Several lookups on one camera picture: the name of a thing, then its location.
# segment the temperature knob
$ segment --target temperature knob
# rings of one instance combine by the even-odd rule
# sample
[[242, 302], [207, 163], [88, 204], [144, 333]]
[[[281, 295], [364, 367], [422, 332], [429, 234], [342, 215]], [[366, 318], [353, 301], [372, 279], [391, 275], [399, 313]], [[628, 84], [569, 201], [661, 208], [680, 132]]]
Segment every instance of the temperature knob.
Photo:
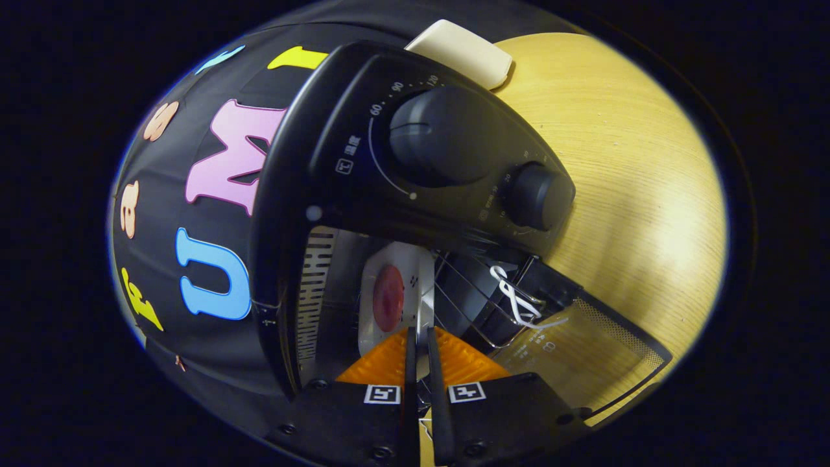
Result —
[[574, 184], [567, 175], [542, 164], [528, 164], [521, 168], [507, 195], [507, 214], [516, 225], [548, 231], [559, 227], [574, 195]]
[[475, 92], [454, 86], [416, 95], [395, 111], [389, 144], [401, 176], [427, 187], [473, 183], [494, 168], [505, 117]]

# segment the wooden table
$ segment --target wooden table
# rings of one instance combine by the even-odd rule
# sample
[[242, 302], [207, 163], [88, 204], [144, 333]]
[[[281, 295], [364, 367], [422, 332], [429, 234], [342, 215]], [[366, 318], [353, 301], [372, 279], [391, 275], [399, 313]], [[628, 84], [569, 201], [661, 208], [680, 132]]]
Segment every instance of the wooden table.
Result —
[[[495, 94], [545, 138], [577, 188], [546, 262], [671, 352], [658, 382], [701, 333], [725, 271], [725, 200], [706, 143], [659, 84], [597, 39], [545, 33], [497, 45], [515, 69]], [[575, 314], [536, 340], [526, 332], [512, 347], [526, 344], [526, 355], [504, 351], [496, 361], [538, 372], [569, 403], [589, 394], [596, 409], [648, 373]], [[422, 445], [431, 465], [432, 446]]]

